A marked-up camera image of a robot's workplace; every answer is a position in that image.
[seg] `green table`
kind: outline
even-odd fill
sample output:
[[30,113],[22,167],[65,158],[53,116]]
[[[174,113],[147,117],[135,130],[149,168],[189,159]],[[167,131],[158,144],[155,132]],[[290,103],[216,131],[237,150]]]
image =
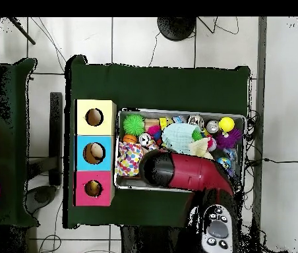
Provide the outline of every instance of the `green table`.
[[82,55],[66,64],[64,227],[76,224],[183,227],[193,193],[117,189],[110,207],[73,206],[74,100],[111,99],[137,107],[247,116],[250,70],[140,68],[88,65]]

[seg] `orange ball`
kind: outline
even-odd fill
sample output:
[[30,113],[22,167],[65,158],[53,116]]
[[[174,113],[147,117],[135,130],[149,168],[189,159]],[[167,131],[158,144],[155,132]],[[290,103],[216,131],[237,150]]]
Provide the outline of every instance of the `orange ball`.
[[123,137],[123,141],[124,142],[127,142],[127,143],[134,143],[134,144],[136,144],[137,143],[137,137],[135,137],[133,135],[130,135],[130,134],[126,134]]

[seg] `yellow ball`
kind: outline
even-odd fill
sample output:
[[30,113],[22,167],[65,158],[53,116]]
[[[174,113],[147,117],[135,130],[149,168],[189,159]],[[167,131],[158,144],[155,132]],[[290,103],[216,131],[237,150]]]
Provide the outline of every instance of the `yellow ball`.
[[223,117],[218,125],[223,132],[230,132],[235,126],[235,121],[231,117]]

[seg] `round hole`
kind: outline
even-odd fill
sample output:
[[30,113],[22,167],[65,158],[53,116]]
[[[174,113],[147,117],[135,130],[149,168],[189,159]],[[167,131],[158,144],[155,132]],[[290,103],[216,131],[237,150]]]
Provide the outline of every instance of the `round hole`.
[[102,185],[98,181],[88,181],[84,185],[84,191],[90,197],[98,197],[102,192]]
[[89,164],[99,164],[104,160],[105,149],[104,147],[97,143],[90,143],[83,149],[83,158]]
[[90,109],[86,113],[86,121],[91,126],[99,126],[104,121],[104,115],[99,109]]

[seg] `green spiky ball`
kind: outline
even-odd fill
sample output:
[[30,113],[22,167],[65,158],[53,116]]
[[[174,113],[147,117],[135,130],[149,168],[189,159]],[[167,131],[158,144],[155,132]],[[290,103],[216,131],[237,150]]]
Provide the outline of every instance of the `green spiky ball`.
[[144,133],[144,117],[142,115],[127,115],[123,122],[126,134],[140,136]]

